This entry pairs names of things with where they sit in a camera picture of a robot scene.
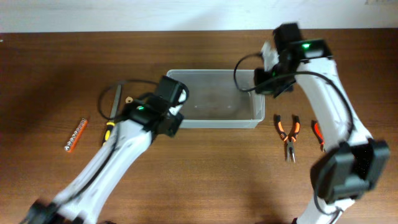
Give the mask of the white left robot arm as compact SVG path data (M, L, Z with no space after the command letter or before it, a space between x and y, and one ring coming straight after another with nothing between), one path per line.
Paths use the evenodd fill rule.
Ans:
M109 139L82 172L50 203L36 200L23 223L96 223L103 205L133 162L159 135L174 137L184 117L188 87L163 76L153 92L124 105Z

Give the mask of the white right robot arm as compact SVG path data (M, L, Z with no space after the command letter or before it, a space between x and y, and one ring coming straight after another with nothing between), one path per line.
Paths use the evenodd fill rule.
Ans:
M373 190L390 157L384 140L373 139L356 115L323 39L305 40L296 23L273 31L275 49L264 44L264 72L254 91L278 96L296 83L306 94L323 134L325 155L310 170L313 197L294 223L335 223Z

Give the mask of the yellow black metal file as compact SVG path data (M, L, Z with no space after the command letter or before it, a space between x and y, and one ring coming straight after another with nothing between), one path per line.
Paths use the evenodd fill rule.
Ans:
M114 118L117 115L117 113L118 113L121 92L122 92L122 85L118 85L117 88L116 88L116 92L115 92L113 106L111 108L110 118ZM108 120L107 123L106 123L106 131L105 131L105 134L103 136L102 145L104 145L105 142L109 139L109 137L111 135L111 131L113 130L114 127L115 127L114 121L113 120Z

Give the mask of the orange black needle-nose pliers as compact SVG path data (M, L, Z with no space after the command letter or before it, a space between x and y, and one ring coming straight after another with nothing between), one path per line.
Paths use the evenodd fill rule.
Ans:
M279 114L274 115L274 124L279 137L285 144L285 160L296 163L294 143L297 141L300 132L300 118L297 115L292 116L292 129L290 132L286 132L283 129Z

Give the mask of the red black cutting pliers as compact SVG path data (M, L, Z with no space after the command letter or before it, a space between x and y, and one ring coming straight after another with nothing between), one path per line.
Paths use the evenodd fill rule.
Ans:
M312 120L311 127L312 127L313 133L315 134L315 136L320 144L321 151L324 152L325 151L325 149L324 149L325 142L324 142L324 138L323 138L322 132L320 130L320 127L318 125L318 121Z

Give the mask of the orange scraper wooden handle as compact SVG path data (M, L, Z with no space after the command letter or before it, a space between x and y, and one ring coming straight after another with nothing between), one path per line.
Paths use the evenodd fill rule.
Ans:
M132 97L127 97L126 99L125 99L125 102L126 103L132 103L133 102L133 98Z

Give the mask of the orange socket bit holder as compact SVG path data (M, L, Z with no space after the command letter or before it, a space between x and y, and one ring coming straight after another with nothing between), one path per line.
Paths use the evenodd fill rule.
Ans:
M73 152L74 148L76 148L77 142L81 138L81 135L85 128L87 127L88 120L85 118L82 118L81 121L79 122L78 126L75 128L75 130L72 132L71 137L67 141L64 150L68 153Z

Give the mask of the clear plastic container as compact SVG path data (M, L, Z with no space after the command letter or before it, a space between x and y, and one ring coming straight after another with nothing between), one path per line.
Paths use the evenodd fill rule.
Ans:
M167 76L184 83L189 99L180 110L185 129L252 129L266 115L265 96L236 88L232 70L169 70Z

